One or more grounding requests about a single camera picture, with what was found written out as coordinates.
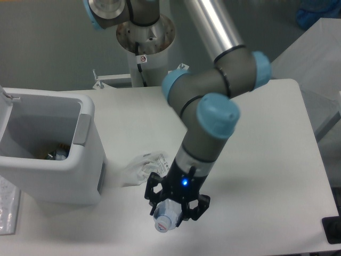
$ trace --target white trash bin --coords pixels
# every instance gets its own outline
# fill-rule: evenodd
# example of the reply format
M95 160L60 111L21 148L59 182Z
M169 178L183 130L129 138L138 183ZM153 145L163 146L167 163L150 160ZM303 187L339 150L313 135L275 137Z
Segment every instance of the white trash bin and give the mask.
M0 175L35 199L96 204L105 152L85 95L0 86ZM65 160L45 160L58 145Z

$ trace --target bottle cap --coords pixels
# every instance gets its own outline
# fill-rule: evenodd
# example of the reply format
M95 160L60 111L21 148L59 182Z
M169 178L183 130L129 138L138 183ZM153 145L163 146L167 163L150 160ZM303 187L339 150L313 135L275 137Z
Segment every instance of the bottle cap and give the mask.
M169 230L169 228L171 227L172 222L170 220L170 218L168 218L167 216L159 216L156 220L155 220L155 228L161 232L161 233L165 233Z

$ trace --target warning sticker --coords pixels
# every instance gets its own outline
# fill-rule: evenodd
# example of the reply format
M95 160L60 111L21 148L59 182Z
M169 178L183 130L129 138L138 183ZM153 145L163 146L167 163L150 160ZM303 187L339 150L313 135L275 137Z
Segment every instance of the warning sticker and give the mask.
M147 55L138 55L136 56L136 62L137 64L143 64L143 63L147 63Z

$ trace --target blue led light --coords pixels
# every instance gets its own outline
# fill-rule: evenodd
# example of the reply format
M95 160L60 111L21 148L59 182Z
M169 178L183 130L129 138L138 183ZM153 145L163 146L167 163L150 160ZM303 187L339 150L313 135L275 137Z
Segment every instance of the blue led light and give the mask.
M182 185L187 186L188 185L188 179L183 179L182 180Z

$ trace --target black cable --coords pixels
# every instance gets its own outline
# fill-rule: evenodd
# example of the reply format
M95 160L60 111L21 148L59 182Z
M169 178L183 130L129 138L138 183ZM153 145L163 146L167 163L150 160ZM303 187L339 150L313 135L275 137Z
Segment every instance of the black cable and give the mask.
M135 42L135 56L139 55L139 43ZM142 67L141 64L137 64L137 69L139 70L140 74L141 74L141 79L142 79L142 83L143 83L143 87L148 87L147 82L145 81L143 74L142 74Z

